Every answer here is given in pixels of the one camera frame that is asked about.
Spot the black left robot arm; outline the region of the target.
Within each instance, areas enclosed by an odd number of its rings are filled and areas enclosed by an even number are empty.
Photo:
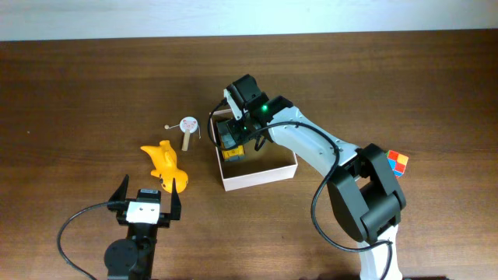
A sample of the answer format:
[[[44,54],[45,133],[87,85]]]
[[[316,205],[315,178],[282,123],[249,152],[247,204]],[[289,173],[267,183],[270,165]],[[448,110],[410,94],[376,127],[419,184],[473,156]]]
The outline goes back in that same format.
[[[140,189],[136,198],[127,198],[129,176],[125,176],[111,195],[107,209],[116,214],[127,236],[111,243],[104,254],[108,279],[151,279],[157,232],[181,219],[181,201],[172,185],[170,211],[161,212],[161,192]]]

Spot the colourful puzzle cube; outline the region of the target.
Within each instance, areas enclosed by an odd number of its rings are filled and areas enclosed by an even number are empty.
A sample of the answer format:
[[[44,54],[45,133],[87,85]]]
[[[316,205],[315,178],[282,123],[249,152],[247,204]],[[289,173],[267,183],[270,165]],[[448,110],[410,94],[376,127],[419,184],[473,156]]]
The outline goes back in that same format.
[[[395,177],[401,177],[405,173],[409,158],[394,150],[388,150],[386,157]]]

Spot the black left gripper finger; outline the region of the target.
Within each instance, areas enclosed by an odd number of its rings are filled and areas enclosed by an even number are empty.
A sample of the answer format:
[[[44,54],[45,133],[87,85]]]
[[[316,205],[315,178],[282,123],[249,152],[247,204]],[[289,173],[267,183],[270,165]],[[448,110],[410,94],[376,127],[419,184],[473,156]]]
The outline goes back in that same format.
[[[170,213],[168,214],[170,221],[178,221],[181,219],[181,200],[177,192],[176,180],[172,181]]]
[[[110,196],[109,202],[125,201],[128,190],[129,175],[125,175],[117,190]]]

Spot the yellow grey toy truck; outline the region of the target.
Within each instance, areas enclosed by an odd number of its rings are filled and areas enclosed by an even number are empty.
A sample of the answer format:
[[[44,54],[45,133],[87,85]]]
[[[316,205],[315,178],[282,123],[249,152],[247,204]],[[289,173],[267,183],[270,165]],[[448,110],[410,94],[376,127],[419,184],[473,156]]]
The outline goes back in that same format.
[[[232,138],[230,134],[220,135],[220,140],[222,141],[222,147],[227,148],[234,146],[236,144],[235,140]],[[238,160],[242,160],[245,157],[244,147],[242,145],[237,146],[234,149],[223,150],[222,151],[223,159],[226,162],[234,162]]]

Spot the pink cardboard box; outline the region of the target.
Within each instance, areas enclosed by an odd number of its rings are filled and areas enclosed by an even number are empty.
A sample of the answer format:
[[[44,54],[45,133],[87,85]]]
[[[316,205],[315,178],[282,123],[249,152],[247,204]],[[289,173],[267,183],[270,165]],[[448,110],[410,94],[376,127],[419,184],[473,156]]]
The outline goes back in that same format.
[[[250,140],[244,144],[244,158],[232,162],[226,161],[222,151],[215,148],[225,191],[294,178],[298,167],[294,152],[269,141],[255,151],[255,143],[255,140]]]

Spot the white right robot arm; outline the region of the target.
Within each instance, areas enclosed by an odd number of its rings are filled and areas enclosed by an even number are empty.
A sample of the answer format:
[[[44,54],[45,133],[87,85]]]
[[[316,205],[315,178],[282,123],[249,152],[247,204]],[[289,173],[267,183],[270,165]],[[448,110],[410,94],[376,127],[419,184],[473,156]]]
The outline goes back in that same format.
[[[288,100],[279,97],[258,104],[253,110],[225,96],[232,118],[212,138],[221,150],[231,150],[250,140],[265,141],[295,153],[315,168],[323,180],[314,193],[310,217],[317,233],[333,247],[359,255],[361,279],[400,279],[396,236],[405,195],[398,182],[409,158],[375,144],[364,148],[344,142],[312,121]],[[355,247],[335,242],[317,220],[317,201],[327,191],[335,220],[356,241]]]

